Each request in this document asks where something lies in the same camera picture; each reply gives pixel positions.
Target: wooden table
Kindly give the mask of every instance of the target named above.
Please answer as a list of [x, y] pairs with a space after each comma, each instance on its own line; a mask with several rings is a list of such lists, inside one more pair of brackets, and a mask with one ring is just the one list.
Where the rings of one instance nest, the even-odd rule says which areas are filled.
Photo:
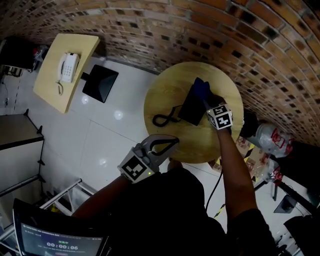
[[[36, 78], [33, 91], [51, 106], [66, 113], [74, 96], [83, 70], [99, 43], [99, 37], [85, 34], [58, 34], [42, 63]], [[73, 53], [80, 56], [80, 61], [74, 74], [73, 82], [60, 81], [63, 94], [59, 95], [57, 69], [63, 53]]]
[[222, 96], [233, 115], [232, 138], [239, 136], [243, 125], [244, 108], [240, 93], [232, 80], [220, 69], [202, 62], [184, 62], [169, 67], [154, 81], [144, 101], [144, 122], [148, 133], [178, 137], [178, 150], [173, 159], [190, 164], [213, 161], [220, 156], [220, 147], [215, 129], [207, 115], [203, 115], [198, 126], [181, 120], [157, 127], [152, 119], [157, 114], [168, 115], [172, 107], [182, 105], [195, 79], [199, 77], [210, 83], [211, 91]]

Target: screen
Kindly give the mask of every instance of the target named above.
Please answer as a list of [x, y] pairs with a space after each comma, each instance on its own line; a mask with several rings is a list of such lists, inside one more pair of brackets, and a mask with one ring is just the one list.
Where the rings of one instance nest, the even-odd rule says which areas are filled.
[[97, 101], [105, 103], [118, 74], [111, 69], [94, 65], [82, 92]]
[[21, 223], [24, 251], [39, 256], [95, 256], [102, 237], [52, 233]]

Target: white tile floor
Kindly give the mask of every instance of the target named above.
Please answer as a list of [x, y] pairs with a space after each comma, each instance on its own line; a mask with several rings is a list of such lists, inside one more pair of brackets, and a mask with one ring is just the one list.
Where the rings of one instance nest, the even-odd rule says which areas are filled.
[[[119, 72], [105, 103], [82, 93], [85, 85], [80, 81], [76, 88], [70, 109], [61, 114], [33, 93], [37, 73], [24, 72], [22, 77], [5, 77], [9, 105], [3, 102], [7, 93], [0, 87], [0, 115], [21, 114], [29, 109], [29, 117], [37, 127], [43, 126], [44, 147], [41, 175], [47, 181], [44, 188], [62, 190], [78, 178], [96, 190], [112, 182], [120, 173], [117, 165], [136, 143], [148, 136], [143, 117], [144, 98], [156, 75], [112, 61], [91, 58], [86, 69], [90, 73], [94, 64]], [[167, 169], [168, 161], [161, 165]], [[184, 164], [203, 184], [205, 201], [218, 181], [219, 173], [211, 170], [207, 163]], [[298, 192], [306, 190], [287, 180]], [[283, 223], [301, 213], [294, 209], [291, 214], [273, 213], [284, 197], [279, 189], [277, 201], [270, 196], [271, 184], [256, 192], [259, 209], [270, 226], [274, 238], [286, 232]], [[208, 215], [213, 217], [225, 202], [223, 180], [218, 185]], [[305, 210], [297, 206], [303, 214]], [[227, 215], [224, 209], [217, 220], [227, 229]]]

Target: round wooden table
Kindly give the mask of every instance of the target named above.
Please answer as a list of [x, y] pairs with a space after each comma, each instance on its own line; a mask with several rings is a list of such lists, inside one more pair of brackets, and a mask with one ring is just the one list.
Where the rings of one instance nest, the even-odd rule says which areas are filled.
[[[199, 125], [185, 120], [169, 122], [157, 127], [152, 119], [157, 114], [169, 115], [172, 107], [182, 105], [195, 79], [199, 77], [210, 83], [210, 90], [223, 97], [232, 111], [232, 138], [239, 136], [243, 125], [244, 107], [234, 82], [220, 69], [202, 62], [184, 62], [162, 72], [149, 88], [144, 101], [144, 122], [148, 133], [172, 135], [180, 139], [179, 147], [171, 156], [190, 164], [199, 164], [218, 159], [220, 147], [215, 128], [204, 114]], [[180, 107], [173, 117], [177, 117]]]

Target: black cable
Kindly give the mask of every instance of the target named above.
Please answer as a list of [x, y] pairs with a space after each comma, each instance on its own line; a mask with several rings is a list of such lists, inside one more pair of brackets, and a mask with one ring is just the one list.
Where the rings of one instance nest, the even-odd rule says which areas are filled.
[[215, 186], [214, 186], [214, 189], [213, 189], [211, 195], [209, 196], [208, 201], [206, 202], [205, 211], [208, 210], [208, 205], [209, 205], [210, 199], [211, 199], [212, 195], [214, 194], [214, 192], [215, 192], [215, 190], [216, 190], [216, 188], [217, 188], [217, 186], [218, 186], [218, 184], [219, 184], [219, 182], [220, 182], [220, 180], [221, 180], [222, 171], [223, 171], [223, 170], [221, 170], [220, 177], [219, 177], [218, 181], [216, 182], [216, 184], [215, 184]]
[[[155, 126], [158, 126], [158, 127], [164, 127], [165, 125], [167, 125], [169, 123], [169, 121], [171, 122], [174, 122], [174, 123], [178, 123], [181, 121], [180, 120], [177, 120], [175, 118], [173, 118], [172, 116], [174, 115], [175, 111], [176, 111], [176, 108], [178, 107], [181, 107], [182, 105], [178, 105], [178, 106], [174, 106], [170, 112], [169, 115], [164, 115], [164, 114], [156, 114], [153, 119], [152, 119], [152, 123], [155, 125]], [[158, 123], [157, 122], [157, 119], [158, 118], [162, 118], [164, 119], [164, 122], [163, 123]]]

